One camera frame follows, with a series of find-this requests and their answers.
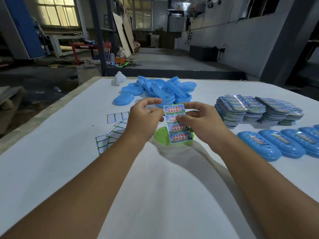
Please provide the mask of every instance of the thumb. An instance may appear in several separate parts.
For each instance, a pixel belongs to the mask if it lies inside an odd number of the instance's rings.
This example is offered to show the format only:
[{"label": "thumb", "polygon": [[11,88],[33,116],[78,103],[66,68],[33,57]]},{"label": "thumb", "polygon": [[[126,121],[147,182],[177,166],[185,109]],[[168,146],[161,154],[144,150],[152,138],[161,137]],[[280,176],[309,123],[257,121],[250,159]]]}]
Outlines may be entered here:
[{"label": "thumb", "polygon": [[151,115],[157,120],[160,120],[160,118],[165,115],[165,112],[162,108],[157,108],[151,113]]},{"label": "thumb", "polygon": [[187,126],[191,126],[193,121],[194,121],[194,117],[191,117],[189,115],[178,115],[176,117],[176,119],[180,122],[180,123],[184,123]]}]

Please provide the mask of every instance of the person's left hand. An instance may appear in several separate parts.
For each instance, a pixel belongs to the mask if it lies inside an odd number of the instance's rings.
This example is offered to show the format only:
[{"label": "person's left hand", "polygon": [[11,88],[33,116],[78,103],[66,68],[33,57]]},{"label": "person's left hand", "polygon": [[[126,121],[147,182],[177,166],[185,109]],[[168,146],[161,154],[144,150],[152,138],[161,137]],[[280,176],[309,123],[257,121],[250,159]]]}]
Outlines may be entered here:
[{"label": "person's left hand", "polygon": [[123,133],[143,145],[154,135],[158,122],[164,121],[162,108],[145,108],[147,105],[160,104],[161,98],[145,98],[131,107],[126,129]]}]

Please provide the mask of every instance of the green plastic container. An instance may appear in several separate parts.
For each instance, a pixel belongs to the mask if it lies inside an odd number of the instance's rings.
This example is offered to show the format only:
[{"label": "green plastic container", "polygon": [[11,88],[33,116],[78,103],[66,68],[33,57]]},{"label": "green plastic container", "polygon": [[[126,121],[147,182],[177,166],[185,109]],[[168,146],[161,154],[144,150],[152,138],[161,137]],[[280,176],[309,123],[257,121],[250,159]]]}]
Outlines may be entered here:
[{"label": "green plastic container", "polygon": [[[161,127],[159,129],[156,130],[155,134],[154,134],[154,138],[156,141],[158,141],[159,143],[163,144],[163,145],[170,145],[169,143],[169,135],[168,135],[168,131],[167,131],[167,127]],[[177,144],[184,144],[184,145],[189,145],[192,143],[191,141],[187,141],[187,142],[180,142]]]}]

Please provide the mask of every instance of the hand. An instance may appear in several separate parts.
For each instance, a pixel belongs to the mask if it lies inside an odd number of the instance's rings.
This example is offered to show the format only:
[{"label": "hand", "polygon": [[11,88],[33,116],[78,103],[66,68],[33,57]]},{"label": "hand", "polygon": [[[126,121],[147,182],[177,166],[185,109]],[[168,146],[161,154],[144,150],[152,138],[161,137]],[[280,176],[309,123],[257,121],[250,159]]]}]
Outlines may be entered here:
[{"label": "hand", "polygon": [[186,102],[185,109],[199,111],[186,112],[186,115],[178,115],[177,120],[189,126],[196,136],[207,143],[214,151],[220,145],[219,141],[228,139],[233,135],[225,126],[215,107],[201,102]]},{"label": "hand", "polygon": [[154,135],[158,122],[164,121],[162,108],[145,108],[147,105],[160,104],[160,98],[145,98],[131,107],[124,136],[130,136],[138,142],[145,143]]}]

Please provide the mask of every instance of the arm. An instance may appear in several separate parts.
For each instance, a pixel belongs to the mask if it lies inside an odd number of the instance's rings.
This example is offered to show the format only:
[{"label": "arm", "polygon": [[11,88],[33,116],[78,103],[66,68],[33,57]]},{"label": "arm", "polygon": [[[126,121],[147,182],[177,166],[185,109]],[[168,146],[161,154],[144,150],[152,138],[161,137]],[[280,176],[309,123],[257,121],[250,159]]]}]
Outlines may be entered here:
[{"label": "arm", "polygon": [[268,238],[319,238],[319,204],[233,134],[213,106],[185,103],[189,125],[227,166]]},{"label": "arm", "polygon": [[95,239],[135,158],[163,121],[162,99],[135,104],[123,135],[88,167],[9,229],[7,238]]}]

